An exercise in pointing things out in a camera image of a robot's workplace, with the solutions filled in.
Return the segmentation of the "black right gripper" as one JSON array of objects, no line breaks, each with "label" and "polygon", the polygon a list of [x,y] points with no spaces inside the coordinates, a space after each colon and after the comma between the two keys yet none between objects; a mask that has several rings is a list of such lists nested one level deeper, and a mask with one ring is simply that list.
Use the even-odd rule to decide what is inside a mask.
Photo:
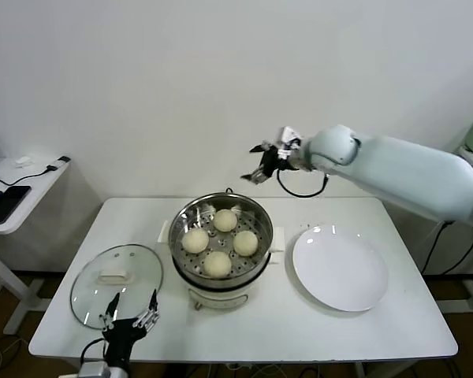
[{"label": "black right gripper", "polygon": [[267,181],[275,171],[296,171],[287,160],[279,158],[278,149],[273,143],[262,142],[249,150],[250,154],[263,153],[259,167],[240,178],[255,185]]}]

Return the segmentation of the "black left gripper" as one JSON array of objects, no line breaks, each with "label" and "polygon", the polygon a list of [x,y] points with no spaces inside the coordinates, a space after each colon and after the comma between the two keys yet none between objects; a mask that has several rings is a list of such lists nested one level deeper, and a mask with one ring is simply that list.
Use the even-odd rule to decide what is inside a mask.
[{"label": "black left gripper", "polygon": [[147,334],[146,329],[152,329],[159,319],[157,290],[154,289],[147,308],[137,319],[114,321],[120,295],[121,292],[117,292],[105,312],[99,315],[102,336],[108,342],[104,357],[108,365],[128,365],[134,344],[143,339]]}]

